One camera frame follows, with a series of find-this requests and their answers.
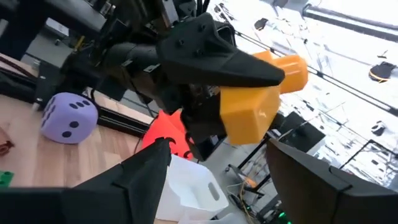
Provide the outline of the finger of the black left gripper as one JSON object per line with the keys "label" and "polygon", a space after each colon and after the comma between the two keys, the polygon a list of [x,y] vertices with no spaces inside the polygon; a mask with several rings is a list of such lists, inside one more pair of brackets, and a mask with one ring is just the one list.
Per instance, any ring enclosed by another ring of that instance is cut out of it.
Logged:
{"label": "finger of the black left gripper", "polygon": [[222,39],[209,13],[174,27],[158,42],[157,55],[168,79],[176,84],[267,87],[285,78],[282,69]]}
{"label": "finger of the black left gripper", "polygon": [[227,137],[220,116],[221,94],[207,98],[194,109],[183,109],[180,115],[186,129],[185,140],[194,158],[206,161]]}

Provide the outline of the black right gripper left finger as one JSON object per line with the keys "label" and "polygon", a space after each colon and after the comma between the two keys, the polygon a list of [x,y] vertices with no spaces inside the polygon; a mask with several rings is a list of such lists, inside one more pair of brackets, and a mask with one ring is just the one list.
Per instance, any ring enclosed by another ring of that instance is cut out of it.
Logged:
{"label": "black right gripper left finger", "polygon": [[170,142],[157,138],[72,188],[2,189],[1,223],[152,224],[172,158]]}

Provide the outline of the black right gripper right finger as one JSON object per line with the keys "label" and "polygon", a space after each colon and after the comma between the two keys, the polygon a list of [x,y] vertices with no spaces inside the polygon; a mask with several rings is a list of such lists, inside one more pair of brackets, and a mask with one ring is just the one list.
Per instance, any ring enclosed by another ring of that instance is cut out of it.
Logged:
{"label": "black right gripper right finger", "polygon": [[330,166],[275,139],[266,159],[293,223],[397,224],[397,192]]}

